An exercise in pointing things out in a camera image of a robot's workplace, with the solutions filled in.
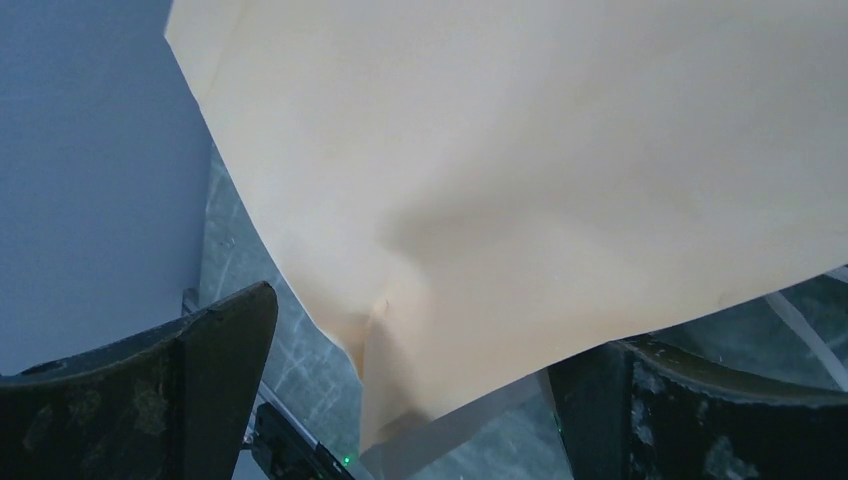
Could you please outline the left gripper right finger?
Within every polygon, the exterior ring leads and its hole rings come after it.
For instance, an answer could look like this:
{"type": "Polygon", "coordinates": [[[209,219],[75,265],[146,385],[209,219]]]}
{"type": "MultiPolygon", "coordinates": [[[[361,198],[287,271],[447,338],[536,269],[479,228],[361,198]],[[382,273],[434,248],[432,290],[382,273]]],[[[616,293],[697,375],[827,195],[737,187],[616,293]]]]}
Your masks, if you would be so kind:
{"type": "Polygon", "coordinates": [[[847,396],[641,335],[547,370],[577,479],[843,479],[847,396]]]}

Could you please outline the brown paper bag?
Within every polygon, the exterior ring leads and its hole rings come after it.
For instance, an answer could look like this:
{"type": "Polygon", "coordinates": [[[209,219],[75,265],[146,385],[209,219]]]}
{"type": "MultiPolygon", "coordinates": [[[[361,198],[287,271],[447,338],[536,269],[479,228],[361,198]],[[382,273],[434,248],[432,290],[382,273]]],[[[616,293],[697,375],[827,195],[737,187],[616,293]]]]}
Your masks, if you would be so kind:
{"type": "Polygon", "coordinates": [[[176,1],[360,451],[610,340],[847,261],[843,1],[176,1]]]}

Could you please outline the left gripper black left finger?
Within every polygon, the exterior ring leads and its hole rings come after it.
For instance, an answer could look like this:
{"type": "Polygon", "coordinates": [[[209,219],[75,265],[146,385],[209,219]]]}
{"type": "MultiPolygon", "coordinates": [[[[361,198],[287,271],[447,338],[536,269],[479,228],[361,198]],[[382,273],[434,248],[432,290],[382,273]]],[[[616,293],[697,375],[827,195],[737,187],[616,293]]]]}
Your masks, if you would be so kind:
{"type": "Polygon", "coordinates": [[[228,479],[278,315],[267,282],[1,380],[5,479],[228,479]]]}

